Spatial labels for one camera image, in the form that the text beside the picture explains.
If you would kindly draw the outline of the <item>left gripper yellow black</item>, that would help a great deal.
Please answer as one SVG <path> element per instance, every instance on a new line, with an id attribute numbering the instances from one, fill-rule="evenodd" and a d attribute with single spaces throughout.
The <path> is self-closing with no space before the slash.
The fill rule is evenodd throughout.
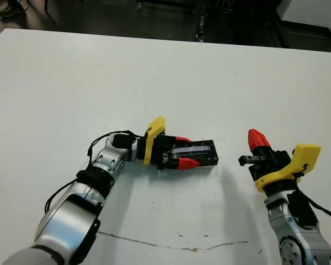
<path id="1" fill-rule="evenodd" d="M 200 162 L 192 158 L 172 158 L 172 149 L 177 144 L 192 142 L 180 136 L 165 134 L 165 119 L 162 116 L 152 121 L 145 132 L 144 165 L 156 165 L 158 169 L 191 169 L 200 166 Z"/>

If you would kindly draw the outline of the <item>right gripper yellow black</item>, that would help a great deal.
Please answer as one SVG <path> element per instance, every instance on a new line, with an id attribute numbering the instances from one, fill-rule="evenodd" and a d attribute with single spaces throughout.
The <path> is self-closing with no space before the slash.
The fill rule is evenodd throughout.
<path id="1" fill-rule="evenodd" d="M 263 133 L 256 129 L 248 131 L 250 156 L 241 156 L 241 166 L 249 164 L 249 171 L 259 192 L 282 192 L 296 189 L 300 177 L 312 171 L 318 160 L 321 147 L 298 144 L 293 155 L 287 151 L 274 151 Z"/>

